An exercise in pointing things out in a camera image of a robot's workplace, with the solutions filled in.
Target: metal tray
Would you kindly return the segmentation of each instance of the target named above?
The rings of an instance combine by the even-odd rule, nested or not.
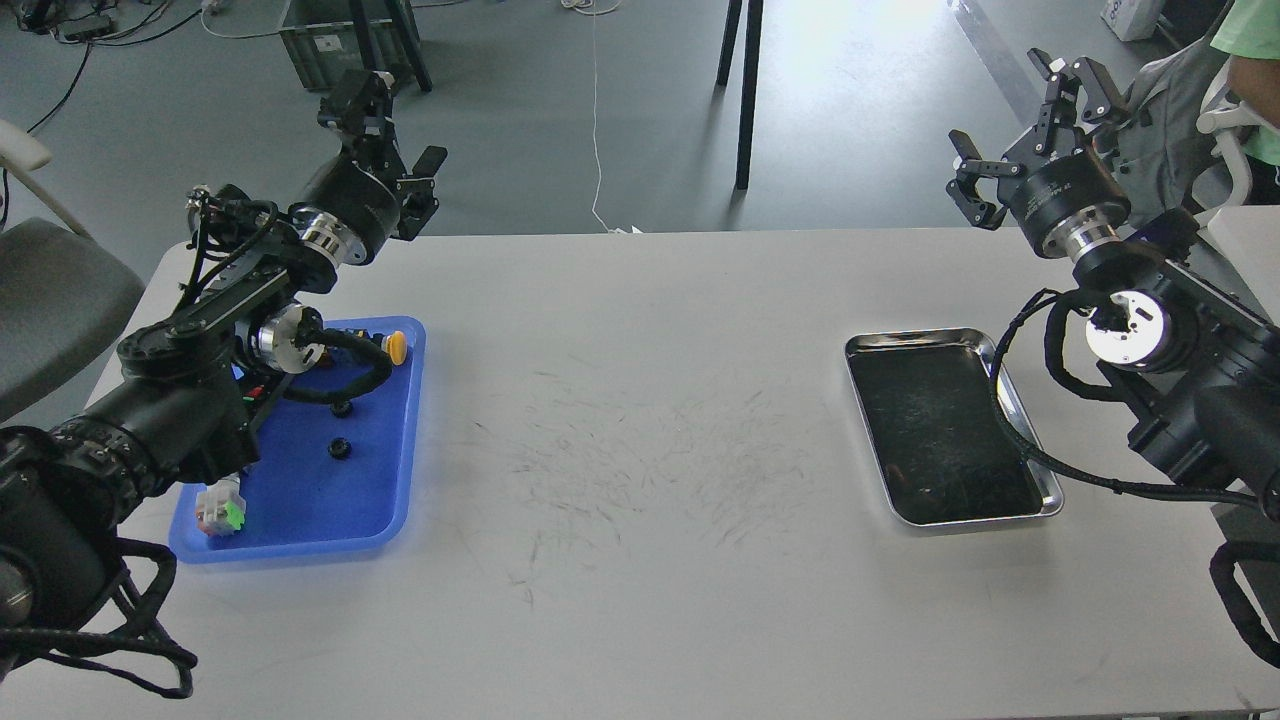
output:
[[[986,525],[1062,509],[1053,473],[1018,457],[991,416],[984,382],[995,350],[972,328],[860,334],[845,346],[884,497],[904,523]],[[1009,421],[1039,446],[1004,368],[997,397]]]

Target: person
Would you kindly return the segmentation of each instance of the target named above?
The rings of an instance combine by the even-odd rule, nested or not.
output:
[[[1280,0],[1235,0],[1211,41],[1230,55],[1226,86],[1280,127]],[[1245,142],[1251,205],[1280,205],[1280,135],[1260,127]]]

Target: green shirt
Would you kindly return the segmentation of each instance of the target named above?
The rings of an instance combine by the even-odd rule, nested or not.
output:
[[[1235,0],[1210,45],[1242,58],[1280,60],[1280,0]],[[1280,135],[1258,128],[1245,141],[1244,151],[1263,163],[1280,165]]]

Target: white cable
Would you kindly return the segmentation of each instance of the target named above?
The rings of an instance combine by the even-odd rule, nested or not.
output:
[[[561,0],[561,3],[567,3],[570,0]],[[600,186],[604,184],[604,167],[600,165],[600,141],[596,137],[596,129],[600,126],[599,119],[600,108],[600,65],[599,55],[595,51],[595,17],[591,17],[591,149],[595,151],[595,197],[591,200],[591,214],[599,220],[600,227],[604,232],[614,232],[609,229],[609,225],[604,223],[600,214],[595,210],[595,206],[600,202]]]
[[[221,37],[225,40],[251,40],[253,37],[271,37],[274,35],[280,35],[280,31],[278,29],[271,32],[256,32],[252,35],[223,35],[220,32],[214,32],[214,28],[209,27],[209,20],[205,18],[207,14],[207,12],[200,13],[200,24],[205,26],[205,31],[214,37]]]
[[[591,8],[595,8],[595,0],[561,0],[561,8],[564,8],[566,10],[573,10],[580,15],[590,15],[594,18],[598,15],[608,15],[613,10],[621,8],[622,3],[625,3],[625,0],[618,0],[617,3],[613,4],[612,8],[608,8],[605,10],[593,10]]]

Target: gray chair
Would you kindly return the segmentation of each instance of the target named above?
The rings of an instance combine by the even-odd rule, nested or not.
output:
[[[49,159],[29,135],[0,120],[0,165],[81,231],[32,218],[0,233],[0,421],[58,389],[110,347],[142,297],[133,270],[29,178]]]

